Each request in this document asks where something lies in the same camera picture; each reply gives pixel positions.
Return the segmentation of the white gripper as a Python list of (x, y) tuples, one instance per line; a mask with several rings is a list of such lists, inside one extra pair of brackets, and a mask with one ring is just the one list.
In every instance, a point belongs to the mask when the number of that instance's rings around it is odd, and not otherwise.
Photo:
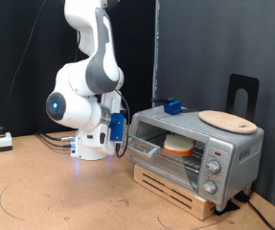
[(113, 155), (122, 144), (125, 116), (121, 113), (119, 91), (102, 94), (100, 103), (92, 103), (89, 121), (79, 129), (81, 144), (99, 154)]

